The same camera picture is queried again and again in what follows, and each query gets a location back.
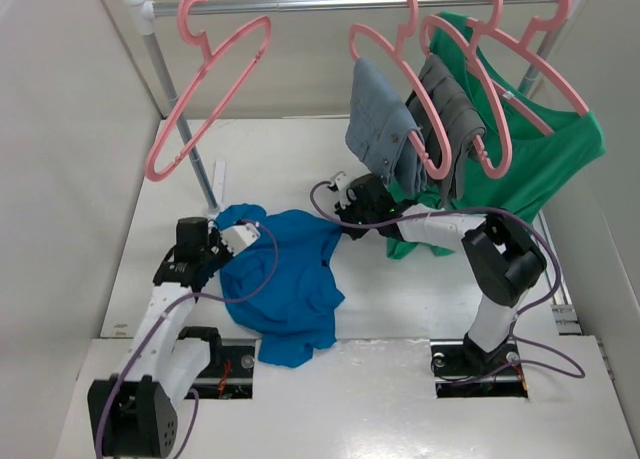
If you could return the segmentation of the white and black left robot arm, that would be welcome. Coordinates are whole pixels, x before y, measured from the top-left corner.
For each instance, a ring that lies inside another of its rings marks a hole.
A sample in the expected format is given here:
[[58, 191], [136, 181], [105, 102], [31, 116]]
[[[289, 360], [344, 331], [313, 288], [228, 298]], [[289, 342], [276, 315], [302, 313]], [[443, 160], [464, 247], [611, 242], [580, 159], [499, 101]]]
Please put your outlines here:
[[177, 407], [196, 379], [222, 366], [215, 340], [184, 337], [197, 293], [228, 258], [203, 217], [176, 225], [176, 243], [157, 269], [148, 308], [117, 372], [87, 393], [97, 457], [166, 458], [174, 448]]

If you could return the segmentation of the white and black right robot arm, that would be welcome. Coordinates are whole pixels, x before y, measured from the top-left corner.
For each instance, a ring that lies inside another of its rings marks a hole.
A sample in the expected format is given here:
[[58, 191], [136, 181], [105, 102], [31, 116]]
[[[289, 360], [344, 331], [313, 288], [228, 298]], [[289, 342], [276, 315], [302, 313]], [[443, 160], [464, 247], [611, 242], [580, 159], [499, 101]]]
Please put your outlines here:
[[494, 366], [507, 342], [524, 295], [547, 267], [546, 258], [526, 228], [503, 211], [446, 214], [413, 200], [397, 202], [382, 180], [337, 173], [329, 189], [338, 194], [334, 211], [352, 239], [373, 224], [383, 237], [438, 246], [463, 253], [482, 298], [463, 339], [462, 360], [473, 372]]

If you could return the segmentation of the blue t shirt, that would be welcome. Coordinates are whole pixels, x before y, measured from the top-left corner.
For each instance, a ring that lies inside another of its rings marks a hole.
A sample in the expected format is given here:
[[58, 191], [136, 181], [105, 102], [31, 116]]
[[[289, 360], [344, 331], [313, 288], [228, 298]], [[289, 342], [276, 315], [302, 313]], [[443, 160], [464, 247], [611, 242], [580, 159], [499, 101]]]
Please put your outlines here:
[[296, 368], [336, 342], [335, 310], [344, 300], [330, 269], [338, 225], [301, 210], [269, 215], [254, 204], [227, 207], [217, 224], [242, 219], [266, 228], [260, 239], [219, 273], [227, 310], [262, 335], [260, 361]]

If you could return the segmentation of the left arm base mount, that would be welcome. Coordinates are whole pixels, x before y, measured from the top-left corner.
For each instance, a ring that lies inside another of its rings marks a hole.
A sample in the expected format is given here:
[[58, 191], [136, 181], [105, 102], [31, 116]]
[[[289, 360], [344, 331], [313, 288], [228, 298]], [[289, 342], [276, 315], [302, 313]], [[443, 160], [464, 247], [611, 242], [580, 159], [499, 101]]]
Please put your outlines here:
[[198, 392], [201, 400], [251, 399], [254, 351], [253, 345], [224, 345], [220, 363], [211, 362], [191, 388]]

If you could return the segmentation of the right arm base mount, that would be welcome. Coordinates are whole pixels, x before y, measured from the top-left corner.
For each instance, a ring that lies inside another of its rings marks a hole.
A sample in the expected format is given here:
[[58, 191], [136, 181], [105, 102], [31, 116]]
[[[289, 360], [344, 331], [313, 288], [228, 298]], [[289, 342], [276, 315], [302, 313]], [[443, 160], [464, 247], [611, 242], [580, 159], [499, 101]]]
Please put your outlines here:
[[524, 373], [517, 364], [519, 351], [512, 341], [487, 363], [467, 356], [462, 340], [432, 341], [430, 350], [439, 399], [528, 398]]

